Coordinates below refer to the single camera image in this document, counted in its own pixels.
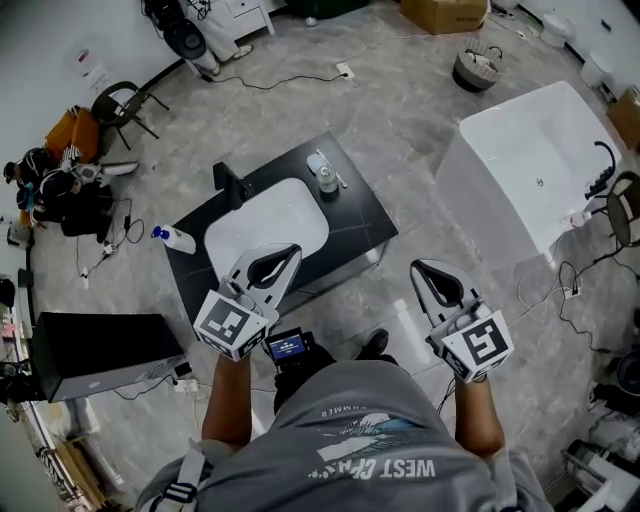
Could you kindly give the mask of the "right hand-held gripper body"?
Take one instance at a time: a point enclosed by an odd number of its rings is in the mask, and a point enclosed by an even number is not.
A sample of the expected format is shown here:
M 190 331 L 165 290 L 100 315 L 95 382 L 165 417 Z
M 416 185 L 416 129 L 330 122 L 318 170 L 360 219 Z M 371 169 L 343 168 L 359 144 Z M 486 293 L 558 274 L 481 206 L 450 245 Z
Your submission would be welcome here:
M 442 320 L 426 342 L 464 383 L 482 380 L 514 351 L 502 312 L 494 311 L 483 297 Z

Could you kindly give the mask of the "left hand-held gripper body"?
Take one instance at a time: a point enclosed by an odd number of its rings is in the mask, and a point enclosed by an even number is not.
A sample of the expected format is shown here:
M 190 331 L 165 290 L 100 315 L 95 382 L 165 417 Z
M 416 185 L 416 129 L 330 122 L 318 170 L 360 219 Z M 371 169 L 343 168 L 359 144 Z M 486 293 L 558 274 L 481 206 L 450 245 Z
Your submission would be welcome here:
M 277 292 L 267 283 L 279 263 L 273 252 L 243 254 L 208 292 L 193 324 L 198 339 L 232 361 L 240 361 L 279 319 Z

